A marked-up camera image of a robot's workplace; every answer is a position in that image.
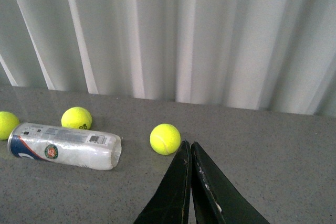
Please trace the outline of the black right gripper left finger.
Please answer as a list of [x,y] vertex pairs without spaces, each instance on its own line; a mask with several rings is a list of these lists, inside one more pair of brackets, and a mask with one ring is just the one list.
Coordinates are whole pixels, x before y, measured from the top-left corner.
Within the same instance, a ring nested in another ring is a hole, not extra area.
[[192,154],[183,140],[155,194],[135,223],[188,223],[192,181]]

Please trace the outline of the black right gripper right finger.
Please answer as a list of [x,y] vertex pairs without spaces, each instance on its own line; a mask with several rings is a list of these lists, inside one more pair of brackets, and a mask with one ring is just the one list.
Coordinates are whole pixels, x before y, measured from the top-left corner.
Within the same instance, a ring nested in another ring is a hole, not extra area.
[[197,223],[268,223],[235,188],[198,142],[191,146]]

